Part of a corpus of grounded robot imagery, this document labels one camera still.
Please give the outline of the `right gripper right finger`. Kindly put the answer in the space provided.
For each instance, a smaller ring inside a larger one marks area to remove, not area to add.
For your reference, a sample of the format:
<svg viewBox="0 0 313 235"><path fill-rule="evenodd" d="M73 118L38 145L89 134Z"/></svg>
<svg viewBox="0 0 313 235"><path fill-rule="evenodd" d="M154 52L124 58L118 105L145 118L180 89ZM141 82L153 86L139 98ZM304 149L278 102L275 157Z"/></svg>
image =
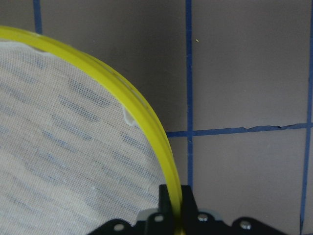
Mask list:
<svg viewBox="0 0 313 235"><path fill-rule="evenodd" d="M207 235L210 214L199 211L191 187L181 186L181 225L186 235Z"/></svg>

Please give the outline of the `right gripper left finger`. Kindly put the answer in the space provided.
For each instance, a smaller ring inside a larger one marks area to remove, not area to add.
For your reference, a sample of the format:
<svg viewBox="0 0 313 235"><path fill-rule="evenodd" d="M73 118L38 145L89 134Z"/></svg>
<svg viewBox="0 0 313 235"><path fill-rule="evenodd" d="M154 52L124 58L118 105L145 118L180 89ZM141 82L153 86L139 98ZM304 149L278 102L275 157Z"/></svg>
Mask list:
<svg viewBox="0 0 313 235"><path fill-rule="evenodd" d="M145 235L173 235L175 230L174 215L166 185L158 188L158 207L145 221Z"/></svg>

